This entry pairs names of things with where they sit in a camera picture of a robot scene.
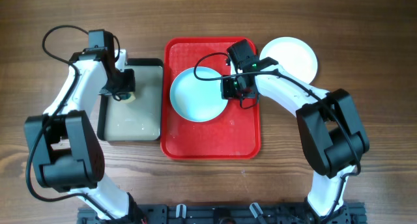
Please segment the green yellow sponge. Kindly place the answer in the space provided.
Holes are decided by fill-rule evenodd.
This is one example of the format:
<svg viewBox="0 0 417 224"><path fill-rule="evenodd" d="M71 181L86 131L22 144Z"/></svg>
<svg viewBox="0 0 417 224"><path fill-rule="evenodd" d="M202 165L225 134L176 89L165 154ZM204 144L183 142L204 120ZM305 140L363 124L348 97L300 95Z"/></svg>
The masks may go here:
<svg viewBox="0 0 417 224"><path fill-rule="evenodd" d="M128 104L136 99L134 92L128 92L121 95L121 102Z"/></svg>

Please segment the light blue top plate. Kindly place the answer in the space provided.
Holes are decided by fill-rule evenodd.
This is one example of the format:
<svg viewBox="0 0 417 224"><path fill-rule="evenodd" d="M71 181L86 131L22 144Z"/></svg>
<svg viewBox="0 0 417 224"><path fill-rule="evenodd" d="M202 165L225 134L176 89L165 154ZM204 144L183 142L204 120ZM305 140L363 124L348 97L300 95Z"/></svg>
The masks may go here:
<svg viewBox="0 0 417 224"><path fill-rule="evenodd" d="M215 119L228 104L221 96L220 84L220 80L199 80L194 76L194 68L186 69L171 84L171 105L182 118L192 122Z"/></svg>

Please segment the white plate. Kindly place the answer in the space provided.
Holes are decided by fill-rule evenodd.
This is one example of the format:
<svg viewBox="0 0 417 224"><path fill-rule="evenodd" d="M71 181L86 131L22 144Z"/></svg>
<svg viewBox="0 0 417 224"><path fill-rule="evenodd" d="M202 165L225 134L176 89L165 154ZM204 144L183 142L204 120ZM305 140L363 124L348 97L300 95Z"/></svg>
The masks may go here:
<svg viewBox="0 0 417 224"><path fill-rule="evenodd" d="M312 48L294 37L280 37L270 41L261 51L260 59L273 58L286 72L310 84L318 72L318 59Z"/></svg>

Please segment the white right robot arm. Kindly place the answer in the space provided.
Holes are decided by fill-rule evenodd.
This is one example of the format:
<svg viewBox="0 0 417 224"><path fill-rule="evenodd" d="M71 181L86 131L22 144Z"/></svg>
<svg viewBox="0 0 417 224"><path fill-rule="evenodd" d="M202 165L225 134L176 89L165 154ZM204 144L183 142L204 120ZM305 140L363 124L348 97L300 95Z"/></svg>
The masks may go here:
<svg viewBox="0 0 417 224"><path fill-rule="evenodd" d="M307 206L317 221L328 223L343 207L348 178L358 176L369 139L351 95L330 92L292 76L278 61L258 56L229 57L223 88L234 98L265 96L296 117L304 156L314 171Z"/></svg>

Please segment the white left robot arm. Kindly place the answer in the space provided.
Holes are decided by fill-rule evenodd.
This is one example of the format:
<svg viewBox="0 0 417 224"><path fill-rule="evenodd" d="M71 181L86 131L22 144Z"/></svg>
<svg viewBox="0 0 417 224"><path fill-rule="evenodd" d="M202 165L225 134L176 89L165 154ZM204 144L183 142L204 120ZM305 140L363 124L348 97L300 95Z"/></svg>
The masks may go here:
<svg viewBox="0 0 417 224"><path fill-rule="evenodd" d="M100 223L146 223L133 197L105 174L104 153L89 115L99 95L133 86L126 51L105 48L74 53L68 76L53 103L24 124L29 156L25 182L39 201L78 197Z"/></svg>

